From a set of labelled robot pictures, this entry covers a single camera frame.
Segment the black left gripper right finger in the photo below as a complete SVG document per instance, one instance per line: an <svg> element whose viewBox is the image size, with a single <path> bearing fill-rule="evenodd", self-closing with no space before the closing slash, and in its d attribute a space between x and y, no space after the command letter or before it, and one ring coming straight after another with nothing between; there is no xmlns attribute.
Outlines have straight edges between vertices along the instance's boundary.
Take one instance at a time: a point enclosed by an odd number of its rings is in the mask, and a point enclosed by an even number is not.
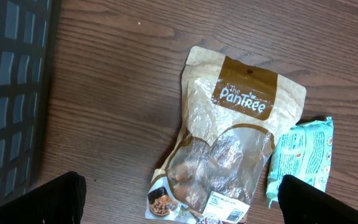
<svg viewBox="0 0 358 224"><path fill-rule="evenodd" d="M304 181L285 175L278 189L285 224L358 224L358 211Z"/></svg>

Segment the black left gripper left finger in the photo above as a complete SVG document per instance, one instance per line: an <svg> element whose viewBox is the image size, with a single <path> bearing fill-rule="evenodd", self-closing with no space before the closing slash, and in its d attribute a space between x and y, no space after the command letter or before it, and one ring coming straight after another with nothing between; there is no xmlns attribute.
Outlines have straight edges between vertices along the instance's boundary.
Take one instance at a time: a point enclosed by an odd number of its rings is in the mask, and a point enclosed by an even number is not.
<svg viewBox="0 0 358 224"><path fill-rule="evenodd" d="M86 179L69 171L0 207L0 224L80 223Z"/></svg>

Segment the teal wet wipes pack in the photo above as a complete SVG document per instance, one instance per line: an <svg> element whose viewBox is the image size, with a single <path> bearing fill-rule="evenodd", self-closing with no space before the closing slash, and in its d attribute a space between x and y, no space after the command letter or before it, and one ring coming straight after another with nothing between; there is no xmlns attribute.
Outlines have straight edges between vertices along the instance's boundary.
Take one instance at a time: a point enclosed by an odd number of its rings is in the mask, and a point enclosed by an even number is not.
<svg viewBox="0 0 358 224"><path fill-rule="evenodd" d="M268 204L278 201L284 175L292 175L325 192L331 170L334 122L328 116L292 127L276 145L267 177Z"/></svg>

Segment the brown snack bag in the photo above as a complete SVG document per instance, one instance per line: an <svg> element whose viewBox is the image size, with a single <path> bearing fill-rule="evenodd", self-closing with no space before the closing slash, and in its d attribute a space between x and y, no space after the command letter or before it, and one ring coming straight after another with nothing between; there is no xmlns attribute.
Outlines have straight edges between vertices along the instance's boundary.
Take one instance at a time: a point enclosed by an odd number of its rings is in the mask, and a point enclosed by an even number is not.
<svg viewBox="0 0 358 224"><path fill-rule="evenodd" d="M269 157L301 118L306 88L195 46L181 75L181 94L181 129L154 172L145 217L245 223Z"/></svg>

